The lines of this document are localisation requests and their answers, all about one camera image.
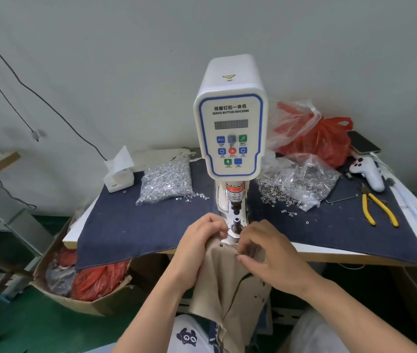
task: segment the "black phone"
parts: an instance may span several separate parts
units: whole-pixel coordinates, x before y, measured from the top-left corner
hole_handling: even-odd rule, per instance
[[[348,131],[347,135],[351,139],[351,148],[358,155],[365,155],[371,152],[382,151],[378,146],[367,140],[364,136],[359,134],[357,131]]]

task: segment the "beige cloth on table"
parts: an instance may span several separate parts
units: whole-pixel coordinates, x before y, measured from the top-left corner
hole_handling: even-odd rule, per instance
[[[271,286],[249,273],[236,255],[235,246],[209,242],[189,312],[218,325],[217,342],[225,352],[244,353]],[[264,250],[259,248],[254,259],[263,261]]]

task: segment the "person's left hand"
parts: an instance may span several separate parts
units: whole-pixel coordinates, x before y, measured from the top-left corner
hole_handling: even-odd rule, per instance
[[[177,246],[176,253],[167,268],[178,288],[185,292],[195,285],[197,274],[205,256],[205,245],[214,235],[228,236],[225,219],[207,213],[189,225]]]

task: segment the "table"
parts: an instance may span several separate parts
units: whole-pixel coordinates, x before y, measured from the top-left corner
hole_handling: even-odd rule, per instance
[[[0,155],[0,171],[16,162],[20,157],[14,151]],[[25,267],[25,270],[33,271],[42,255],[46,253],[48,247],[52,244],[53,236],[35,220],[23,204],[12,199],[1,187],[0,221],[34,254],[35,258]],[[3,292],[3,297],[13,298],[28,283],[28,278],[14,276],[7,289]]]
[[[145,166],[141,166],[141,162],[147,161],[147,159],[152,159],[151,165],[158,165],[165,163],[174,156],[174,153],[177,153],[182,149],[172,149],[172,150],[162,150],[161,152],[158,150],[151,150],[151,151],[139,151],[137,156],[132,154],[132,158],[135,163],[135,167],[138,170],[142,170]],[[401,183],[400,180],[384,165],[379,165],[379,168],[382,174],[387,178],[393,178],[396,183]],[[398,195],[396,189],[392,187],[392,192],[394,193],[398,204],[401,207],[406,219],[410,223],[412,230],[414,231],[415,235],[417,236],[417,223],[414,220],[410,210],[406,208],[405,203],[403,202],[401,196]],[[417,198],[411,194],[413,199],[413,204],[417,207]],[[82,227],[86,222],[89,213],[94,207],[95,201],[89,207],[88,211],[86,211],[82,218],[78,222],[76,222],[76,228],[70,231],[69,235],[64,238],[65,246],[70,249],[75,249],[79,235],[81,233]],[[300,243],[293,243],[294,247],[298,250],[302,258],[309,262],[322,262],[322,263],[343,263],[343,264],[359,264],[359,265],[387,265],[387,266],[416,266],[415,264],[405,263],[398,260],[389,259],[382,256],[375,256],[375,255],[367,255],[367,254],[360,254],[354,253],[351,251],[346,250],[339,250],[339,249],[330,249],[324,247],[317,247],[313,245],[307,244],[300,244]],[[176,249],[166,250],[163,251],[163,254],[174,254]]]

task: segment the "sewing machine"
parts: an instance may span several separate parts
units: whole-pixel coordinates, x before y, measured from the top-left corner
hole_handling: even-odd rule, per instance
[[[202,157],[217,183],[217,206],[236,244],[248,224],[249,181],[261,170],[268,100],[250,54],[212,59],[194,102]]]

